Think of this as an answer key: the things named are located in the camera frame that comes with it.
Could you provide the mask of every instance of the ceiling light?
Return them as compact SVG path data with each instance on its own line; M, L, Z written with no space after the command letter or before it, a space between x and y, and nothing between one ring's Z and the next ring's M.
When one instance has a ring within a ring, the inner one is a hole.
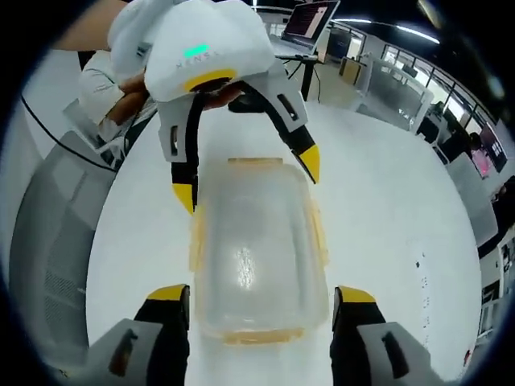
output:
M364 23L370 24L371 20L367 20L366 18L335 18L333 22L346 22L346 23Z
M396 26L396 27L399 30L401 30L401 31L409 32L410 34L420 36L421 38L427 39L427 40L429 40L429 41L431 41L433 43L440 44L439 40L433 38L432 36L423 34L422 32L419 32L419 31L416 31L416 30L412 30L411 28L401 27L401 26Z

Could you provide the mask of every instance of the gray chair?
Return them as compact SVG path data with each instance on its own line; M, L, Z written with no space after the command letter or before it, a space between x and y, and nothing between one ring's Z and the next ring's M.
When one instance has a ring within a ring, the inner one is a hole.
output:
M496 215L484 188L484 181L472 160L465 153L446 165L446 168L467 208L476 244L480 247L494 237L498 231Z
M105 164L76 133L61 141ZM81 368L89 348L86 277L95 229L115 174L55 146L20 205L10 249L10 294L51 368Z

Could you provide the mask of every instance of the desk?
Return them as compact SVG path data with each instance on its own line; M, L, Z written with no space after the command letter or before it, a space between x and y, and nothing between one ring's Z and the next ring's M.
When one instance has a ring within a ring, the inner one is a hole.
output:
M424 254L433 283L427 329L432 366L445 380L457 377L476 341L481 279L476 242L454 183L431 147L411 133L314 102L307 103L307 112L321 154L320 184L311 185L311 193L327 237L331 301L336 285L369 291L387 321L423 341L426 311L415 270ZM120 319L134 317L153 290L193 284L190 216L171 191L158 128L156 117L134 145L97 226L86 294L90 344ZM207 111L199 149L200 178L207 159L283 157L297 164L264 114ZM226 347L200 336L194 293L192 288L187 384L332 385L329 318L293 343Z

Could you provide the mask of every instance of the green led light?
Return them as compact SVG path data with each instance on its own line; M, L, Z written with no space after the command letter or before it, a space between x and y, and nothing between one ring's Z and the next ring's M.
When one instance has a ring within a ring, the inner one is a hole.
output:
M190 48L184 52L184 56L187 58L191 58L192 56L199 55L202 52L206 52L209 49L207 44L201 44L199 46Z

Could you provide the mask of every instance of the black cable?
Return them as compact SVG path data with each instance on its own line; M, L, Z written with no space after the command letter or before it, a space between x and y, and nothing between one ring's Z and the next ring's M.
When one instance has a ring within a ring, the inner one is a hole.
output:
M318 80L319 80L319 95L316 97L316 99L317 99L317 100L318 100L318 102L320 103L320 90L322 89L322 82L320 82L319 73L316 71L315 66L313 66L313 70L315 70L316 79L318 79Z
M50 137L57 145L59 145L60 147L62 147L63 149L69 151L70 153L76 155L77 157L79 157L80 159L83 159L84 161L86 161L87 163L90 163L96 167L100 167L101 169L105 169L105 170L109 170L109 171L112 171L113 173L116 173L117 171L115 169L112 169L108 166L104 166L104 165L101 165L100 163L96 163L94 161L92 161L91 159L85 157L84 155L80 154L80 153L77 153L74 149L71 149L69 147L67 147L66 145L62 144L59 139L57 139L56 137L54 137L54 135L52 133L50 133L50 131L48 131L48 129L45 127L45 125L39 120L39 118L37 118L37 116L34 114L34 112L32 111L32 109L29 107L27 101L25 101L25 98L22 96L22 103L23 105L25 106L25 109L27 109L27 111L29 112L29 114L34 118L34 120L36 122L38 122L38 125L41 126L41 129L43 129L43 131L47 134L48 137Z
M291 79L291 77L293 75L295 75L295 73L297 72L297 70L300 68L300 65L302 64L302 62L299 63L299 65L297 66L297 68L295 70L293 70L293 72L290 74L290 76L288 76L288 79Z

